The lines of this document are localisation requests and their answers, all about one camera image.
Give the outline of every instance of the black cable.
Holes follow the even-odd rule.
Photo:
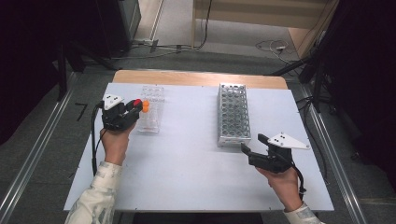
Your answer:
[[[299,77],[300,76],[300,73],[298,73],[297,71],[296,71],[296,69],[295,68],[293,68],[293,71],[296,73],[296,75],[297,75],[297,77]]]
[[[318,25],[321,16],[323,15],[324,10],[326,9],[326,6],[329,4],[330,0],[327,0],[326,5],[324,6],[324,8],[322,9],[322,11],[320,12],[320,15],[318,17],[317,22],[315,23],[315,25],[308,31],[308,33],[306,33],[306,35],[304,36],[303,41],[301,42],[300,46],[297,48],[296,51],[298,51],[300,49],[300,47],[303,45],[303,43],[305,42],[306,38],[308,37],[309,33],[311,33],[315,27]],[[329,18],[330,14],[332,14],[332,10],[330,10],[329,14],[327,14],[325,21]]]
[[[201,8],[204,8],[204,1],[201,1]],[[201,17],[203,17],[203,15],[204,15],[204,11],[203,10],[201,10],[202,12],[201,12]],[[203,22],[204,20],[201,18],[201,22],[200,22],[200,28],[201,28],[201,34],[203,34],[204,33],[204,29],[202,28],[202,22]],[[203,43],[203,41],[202,41],[202,35],[200,36],[200,42],[201,42],[201,44]]]
[[[294,77],[294,75],[292,75],[290,73],[290,71],[288,72],[288,75],[291,76],[291,77]]]
[[[296,104],[300,103],[301,101],[310,100],[310,99],[312,99],[312,96],[308,96],[308,97],[305,97],[303,99],[300,99],[300,100],[296,101]]]
[[[328,174],[327,163],[326,163],[326,161],[325,161],[323,152],[322,152],[321,148],[320,148],[319,145],[318,145],[317,139],[314,137],[314,135],[312,134],[311,130],[308,128],[308,123],[307,123],[307,120],[306,120],[306,117],[307,117],[307,114],[308,114],[308,111],[309,111],[309,107],[312,105],[312,100],[313,100],[313,99],[308,100],[308,102],[307,102],[307,103],[305,104],[305,106],[304,106],[304,113],[303,113],[304,122],[303,122],[303,124],[304,124],[306,130],[308,131],[309,135],[311,135],[312,140],[314,141],[315,145],[317,146],[317,149],[318,149],[320,158],[321,158],[322,163],[323,163],[323,173],[324,173],[324,174],[323,174],[323,178],[324,178],[325,182],[326,182],[327,184],[329,184],[329,182],[328,182],[328,180],[327,180],[327,178],[328,178],[328,177],[327,177],[327,174]]]
[[[106,132],[107,132],[107,129],[105,129],[105,131],[100,135],[98,143],[96,144],[95,155],[96,155],[96,152],[98,151],[99,143],[100,143],[100,141],[102,141],[103,135],[105,135]]]
[[[96,150],[95,150],[95,119],[99,108],[103,107],[103,101],[95,105],[91,116],[91,140],[92,140],[92,171],[93,175],[96,175],[97,164],[96,164]]]
[[[205,42],[207,40],[207,25],[209,24],[209,15],[210,15],[211,8],[212,8],[212,0],[210,0],[210,2],[209,2],[209,8],[207,10],[206,19],[205,19],[206,22],[205,22],[205,37],[204,37],[204,41],[201,42],[201,45],[199,47],[194,47],[193,49],[191,48],[190,45],[157,45],[156,47],[157,48],[164,48],[164,49],[177,49],[175,47],[181,46],[181,47],[183,47],[181,49],[186,49],[185,51],[201,49],[204,46],[204,44],[205,44]]]
[[[294,161],[288,161],[283,156],[279,155],[278,153],[276,153],[274,151],[272,153],[274,153],[279,159],[281,159],[283,162],[287,163],[290,167],[292,167],[297,172],[297,176],[300,179],[299,195],[300,195],[300,199],[302,200],[303,197],[304,197],[304,193],[306,192],[306,189],[304,188],[304,177],[303,177],[303,174],[297,168],[297,166],[294,163]]]

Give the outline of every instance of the hand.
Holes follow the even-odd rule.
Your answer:
[[[129,129],[123,132],[114,132],[102,129],[100,134],[102,136],[102,144],[105,148],[105,161],[119,166],[122,166],[125,160],[125,152],[128,148],[129,133],[136,125],[133,124]]]
[[[293,168],[289,168],[289,170],[279,174],[257,167],[256,169],[267,177],[268,184],[274,189],[283,205],[285,205],[285,212],[294,211],[303,205],[298,192],[297,172]]]

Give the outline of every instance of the power cord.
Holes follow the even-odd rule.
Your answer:
[[[312,139],[313,139],[315,145],[317,146],[317,149],[318,149],[320,158],[321,158],[322,163],[323,163],[323,170],[324,170],[324,171],[323,171],[323,173],[324,173],[324,174],[323,174],[323,179],[324,179],[326,185],[329,185],[330,183],[329,183],[329,181],[327,180],[327,179],[328,179],[327,163],[326,163],[326,160],[325,160],[325,158],[324,158],[323,151],[322,151],[322,149],[319,147],[318,142],[317,142],[316,138],[314,137],[314,135],[312,134],[311,130],[308,128],[307,119],[306,119],[307,114],[308,114],[308,111],[309,111],[309,107],[312,105],[313,100],[314,100],[314,97],[313,97],[313,96],[308,96],[308,97],[305,97],[305,98],[303,98],[303,99],[301,99],[301,100],[296,101],[296,104],[299,104],[300,102],[306,101],[305,104],[304,104],[304,106],[300,107],[298,110],[299,110],[299,111],[300,111],[300,110],[303,110],[303,118],[304,118],[304,119],[303,119],[303,124],[304,124],[305,128],[308,130],[308,133],[309,133],[309,135],[312,137]],[[330,103],[328,98],[323,98],[323,97],[322,97],[322,98],[320,98],[319,100],[320,100],[322,103],[326,103],[326,104],[329,104],[329,103]]]
[[[303,197],[304,197],[304,194],[306,193],[306,189],[304,188],[304,177],[303,177],[303,174],[297,168],[297,166],[294,163],[294,161],[288,161],[283,156],[279,155],[278,153],[276,153],[274,151],[272,153],[274,153],[279,159],[281,159],[283,162],[287,163],[290,167],[292,167],[297,172],[297,176],[300,179],[299,195],[300,195],[300,199],[302,200]]]
[[[180,53],[180,52],[184,52],[184,51],[196,51],[201,49],[204,44],[206,43],[207,40],[207,26],[209,24],[209,16],[210,16],[210,10],[212,8],[212,1],[210,0],[209,2],[209,8],[207,10],[207,14],[206,14],[206,22],[205,22],[205,37],[204,37],[204,41],[202,41],[201,45],[199,47],[194,47],[193,49],[191,48],[191,46],[189,45],[157,45],[156,48],[163,48],[163,49],[176,49],[177,51],[172,51],[172,52],[167,52],[164,54],[158,54],[158,55],[151,55],[151,56],[137,56],[137,57],[122,57],[122,58],[113,58],[113,59],[117,59],[117,60],[123,60],[123,59],[147,59],[147,58],[157,58],[157,57],[162,57],[164,55],[169,55],[169,54],[175,54],[175,53]],[[151,48],[151,45],[147,45],[147,44],[139,44],[138,46],[145,46],[145,47],[149,47]]]
[[[265,43],[265,42],[270,42],[269,49],[263,49],[262,48],[261,44]],[[278,42],[282,43],[282,45],[279,46],[279,47],[275,47],[276,50],[278,50],[278,52],[275,52],[274,49],[273,49],[273,44],[274,43],[278,43]],[[262,51],[271,51],[280,61],[282,61],[284,63],[291,63],[291,62],[289,62],[289,61],[287,61],[287,60],[285,60],[285,59],[283,59],[283,58],[281,58],[279,56],[284,50],[286,51],[286,48],[288,47],[288,45],[289,45],[289,42],[279,39],[279,40],[263,40],[263,41],[257,43],[255,46],[256,46],[256,49],[259,49],[259,50],[262,50]]]
[[[320,21],[320,18],[321,18],[321,16],[323,15],[323,13],[324,13],[324,11],[325,11],[325,9],[326,9],[326,6],[329,5],[329,2],[330,2],[330,0],[327,0],[326,5],[324,6],[324,8],[322,9],[322,11],[320,12],[320,15],[319,15],[319,17],[318,17],[317,22],[316,22],[315,25],[308,31],[308,33],[306,33],[306,35],[304,36],[303,41],[301,42],[300,46],[297,48],[297,51],[298,51],[298,50],[300,49],[300,47],[303,45],[303,43],[305,42],[305,40],[306,40],[306,38],[308,37],[308,35],[309,35],[309,34],[315,29],[315,27],[318,25],[318,23],[319,23],[319,21]],[[332,10],[330,10],[329,13],[327,14],[325,21],[326,21],[326,20],[329,18],[329,16],[332,14]]]
[[[299,76],[299,75],[300,75],[300,74],[296,71],[296,68],[293,68],[292,70],[293,70],[293,72],[296,74],[296,76]],[[287,73],[288,73],[289,76],[295,77],[294,75],[292,75],[292,74],[290,73],[290,71],[287,72]]]
[[[96,175],[97,172],[97,161],[96,161],[96,152],[97,152],[97,148],[99,146],[100,141],[102,140],[103,135],[106,133],[106,131],[101,134],[98,143],[96,144],[95,147],[95,119],[96,119],[96,115],[98,113],[98,110],[100,108],[103,108],[104,106],[104,102],[101,101],[99,104],[97,104],[95,106],[95,108],[92,111],[92,116],[91,116],[91,140],[92,140],[92,171],[93,171],[93,175]]]

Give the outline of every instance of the wrist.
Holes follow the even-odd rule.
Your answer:
[[[284,214],[288,219],[289,223],[296,223],[296,224],[322,223],[305,203],[303,203],[303,205],[301,205],[296,210],[291,212],[284,212]]]
[[[122,166],[123,161],[124,161],[124,158],[121,156],[114,156],[114,155],[111,155],[111,156],[106,155],[105,156],[105,162],[109,162],[109,163],[112,163],[112,164],[115,164],[118,166]]]
[[[283,203],[285,205],[285,212],[292,212],[299,209],[304,203],[301,200],[293,200],[290,202]]]

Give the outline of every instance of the metal frame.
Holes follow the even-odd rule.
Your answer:
[[[66,92],[62,101],[57,102],[55,107],[52,110],[52,113],[47,120],[46,125],[44,126],[41,134],[38,136],[35,141],[34,146],[32,147],[28,157],[23,163],[22,168],[18,172],[15,179],[12,181],[11,185],[8,187],[6,192],[6,196],[1,202],[0,206],[0,223],[7,224],[9,218],[11,217],[12,212],[14,211],[15,206],[17,205],[18,200],[23,194],[24,189],[26,188],[30,177],[32,176],[35,167],[37,166],[40,158],[46,148],[50,137],[52,136],[53,131],[58,124],[58,121],[64,112],[64,109],[69,102],[71,95],[73,94],[76,83],[78,82],[78,74],[72,73],[68,79],[69,90]]]
[[[161,14],[163,12],[163,5],[164,5],[164,0],[161,0],[160,7],[158,8],[158,11],[157,11],[157,16],[155,17],[155,20],[154,20],[154,25],[152,26],[152,29],[151,29],[151,32],[149,35],[150,40],[153,40],[155,34],[157,33],[158,22],[160,21]]]
[[[304,97],[312,95],[309,87],[307,87],[306,85],[302,85],[302,92]],[[333,169],[335,179],[338,183],[341,193],[343,194],[346,207],[353,220],[353,223],[366,224],[366,217],[361,210],[361,205],[355,194],[354,189],[352,188],[352,185],[350,184],[344,166],[338,158],[337,152],[335,151],[334,145],[332,143],[332,139],[327,132],[321,114],[318,114],[313,107],[310,107],[310,113],[318,130],[321,143],[324,146],[324,151],[329,158],[329,163]]]

